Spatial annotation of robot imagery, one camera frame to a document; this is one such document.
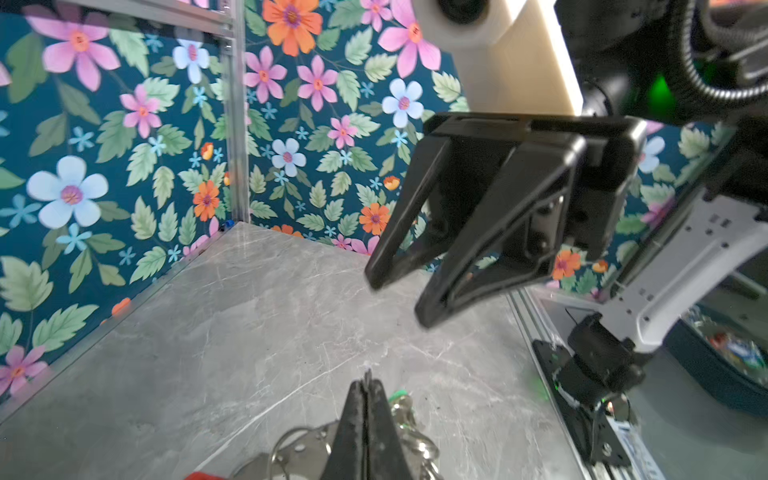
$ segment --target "small blue flower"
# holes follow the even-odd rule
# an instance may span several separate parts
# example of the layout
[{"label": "small blue flower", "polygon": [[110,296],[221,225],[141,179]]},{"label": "small blue flower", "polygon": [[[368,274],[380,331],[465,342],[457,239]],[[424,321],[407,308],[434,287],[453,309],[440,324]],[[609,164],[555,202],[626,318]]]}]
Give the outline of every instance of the small blue flower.
[{"label": "small blue flower", "polygon": [[366,98],[373,95],[373,82],[369,81],[368,83],[363,82],[362,88],[360,88],[360,93],[364,94]]},{"label": "small blue flower", "polygon": [[34,223],[38,221],[38,218],[35,215],[32,215],[32,213],[40,210],[42,204],[34,203],[27,205],[26,197],[21,194],[14,195],[11,199],[11,203],[13,204],[13,208],[0,209],[0,217],[13,216],[11,222],[8,224],[9,227],[18,227],[22,220],[25,223]]},{"label": "small blue flower", "polygon": [[[8,118],[8,112],[5,110],[0,110],[0,121],[5,120]],[[8,128],[0,127],[0,137],[7,137],[11,132],[8,131]]]},{"label": "small blue flower", "polygon": [[299,138],[299,140],[306,140],[306,136],[310,133],[306,130],[304,130],[304,126],[299,127],[299,130],[295,131],[294,134]]},{"label": "small blue flower", "polygon": [[192,100],[193,104],[200,105],[200,108],[202,108],[203,102],[205,102],[207,99],[208,96],[205,95],[205,88],[194,87],[194,100]]},{"label": "small blue flower", "polygon": [[372,179],[368,180],[368,182],[371,183],[371,188],[373,190],[378,190],[383,185],[381,183],[381,181],[379,181],[378,177],[372,178]]},{"label": "small blue flower", "polygon": [[94,136],[92,131],[85,133],[83,132],[83,127],[75,127],[72,129],[72,135],[73,137],[69,139],[69,144],[77,145],[78,152],[94,146],[94,143],[91,141]]},{"label": "small blue flower", "polygon": [[200,166],[201,160],[203,160],[203,158],[197,154],[197,150],[192,152],[192,158],[190,158],[190,163],[192,164],[192,168],[198,168]]},{"label": "small blue flower", "polygon": [[328,12],[332,12],[336,7],[338,0],[320,0],[320,8],[326,9]]},{"label": "small blue flower", "polygon": [[400,145],[407,145],[408,144],[408,134],[404,131],[396,131],[395,137],[389,142],[390,144],[397,144],[399,147]]},{"label": "small blue flower", "polygon": [[275,175],[275,181],[280,185],[285,185],[288,183],[288,177],[286,177],[286,173],[281,170]]},{"label": "small blue flower", "polygon": [[118,252],[118,255],[122,259],[120,260],[120,265],[131,265],[131,260],[136,256],[136,253],[133,253],[133,251],[133,247],[128,247],[127,249]]},{"label": "small blue flower", "polygon": [[349,165],[352,163],[352,152],[349,151],[340,151],[341,154],[341,161],[345,165]]},{"label": "small blue flower", "polygon": [[64,255],[72,253],[75,247],[81,252],[85,251],[86,247],[83,240],[87,240],[93,236],[93,232],[80,233],[80,226],[73,223],[69,226],[69,235],[62,235],[56,239],[56,243],[65,244],[67,248],[64,249]]},{"label": "small blue flower", "polygon": [[149,137],[149,143],[152,145],[152,150],[155,155],[158,157],[163,154],[163,150],[165,150],[165,144],[163,143],[163,136],[158,135],[157,138],[155,137]]},{"label": "small blue flower", "polygon": [[144,34],[144,44],[152,50],[152,53],[157,53],[160,51],[161,48],[163,48],[163,42],[160,41],[158,34],[153,33],[145,33]]},{"label": "small blue flower", "polygon": [[264,107],[261,108],[261,113],[264,114],[264,118],[267,120],[274,120],[275,114],[277,113],[276,108],[272,108],[272,104],[270,102],[267,102]]},{"label": "small blue flower", "polygon": [[168,259],[171,262],[177,262],[179,260],[179,255],[181,255],[181,250],[179,250],[178,245],[176,245],[173,249],[168,249]]},{"label": "small blue flower", "polygon": [[270,144],[266,144],[266,147],[259,147],[259,150],[261,150],[262,157],[270,158],[275,154],[275,152],[272,151],[272,146]]}]

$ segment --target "floral wall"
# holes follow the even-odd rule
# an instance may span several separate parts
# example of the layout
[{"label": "floral wall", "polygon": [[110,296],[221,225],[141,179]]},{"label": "floral wall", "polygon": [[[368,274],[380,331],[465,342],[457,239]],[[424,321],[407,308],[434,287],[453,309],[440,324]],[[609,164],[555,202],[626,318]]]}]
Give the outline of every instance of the floral wall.
[{"label": "floral wall", "polygon": [[[245,18],[253,222],[370,255],[423,122],[436,111],[468,110],[451,58],[421,36],[410,0],[249,0]],[[614,242],[595,263],[563,246],[550,286],[595,294],[665,215],[723,128],[651,122],[648,133]]]},{"label": "floral wall", "polygon": [[0,400],[229,215],[218,55],[65,3],[0,12]]}]

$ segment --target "beige plastic part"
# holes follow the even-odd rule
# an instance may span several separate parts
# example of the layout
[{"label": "beige plastic part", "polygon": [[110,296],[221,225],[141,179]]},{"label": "beige plastic part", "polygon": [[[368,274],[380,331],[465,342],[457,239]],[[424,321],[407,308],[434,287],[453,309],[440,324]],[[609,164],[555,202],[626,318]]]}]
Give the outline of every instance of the beige plastic part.
[{"label": "beige plastic part", "polygon": [[470,25],[451,22],[436,0],[413,0],[413,9],[424,38],[453,55],[470,110],[581,114],[552,0],[490,0]]}]

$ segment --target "orange flower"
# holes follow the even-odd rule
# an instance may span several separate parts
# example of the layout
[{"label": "orange flower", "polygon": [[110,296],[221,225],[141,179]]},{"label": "orange flower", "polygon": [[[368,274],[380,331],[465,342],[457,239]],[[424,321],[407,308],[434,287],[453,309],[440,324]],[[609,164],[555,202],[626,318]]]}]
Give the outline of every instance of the orange flower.
[{"label": "orange flower", "polygon": [[283,52],[299,56],[299,48],[309,53],[315,48],[315,38],[323,30],[323,17],[313,12],[318,0],[264,0],[264,20],[271,23],[267,32],[275,45],[283,44]]},{"label": "orange flower", "polygon": [[554,259],[552,278],[562,280],[564,276],[573,276],[581,268],[581,255],[570,250],[563,250]]},{"label": "orange flower", "polygon": [[197,205],[194,208],[195,216],[204,222],[214,217],[214,212],[219,206],[219,189],[210,180],[203,182],[198,188],[200,191],[194,195],[192,203]]},{"label": "orange flower", "polygon": [[592,270],[597,273],[605,273],[608,271],[608,262],[605,260],[598,260],[597,262],[592,263]]},{"label": "orange flower", "polygon": [[379,204],[371,204],[370,207],[364,207],[360,215],[362,229],[374,235],[381,235],[389,222],[389,208],[381,207]]},{"label": "orange flower", "polygon": [[118,313],[127,309],[129,305],[131,305],[131,299],[123,298],[123,300],[120,301],[120,303],[112,307],[112,315],[117,315]]},{"label": "orange flower", "polygon": [[272,227],[272,230],[275,230],[276,232],[282,232],[286,235],[293,235],[294,237],[304,238],[304,236],[301,233],[294,232],[293,227],[291,227],[290,225],[283,225],[283,228],[280,228],[277,225],[275,225],[274,227]]},{"label": "orange flower", "polygon": [[210,160],[214,155],[214,144],[207,142],[200,148],[200,155],[203,155],[203,160]]},{"label": "orange flower", "polygon": [[384,179],[384,188],[387,190],[395,190],[400,186],[400,179],[398,177],[387,177]]}]

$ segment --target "gray marble tabletop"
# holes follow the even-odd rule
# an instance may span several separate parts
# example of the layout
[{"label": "gray marble tabletop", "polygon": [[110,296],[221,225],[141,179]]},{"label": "gray marble tabletop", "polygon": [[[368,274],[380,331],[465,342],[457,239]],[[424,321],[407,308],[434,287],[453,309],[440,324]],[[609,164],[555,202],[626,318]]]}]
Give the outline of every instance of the gray marble tabletop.
[{"label": "gray marble tabletop", "polygon": [[338,417],[372,368],[405,389],[446,480],[583,478],[506,297],[424,331],[417,272],[238,224],[0,425],[0,478],[222,476]]}]

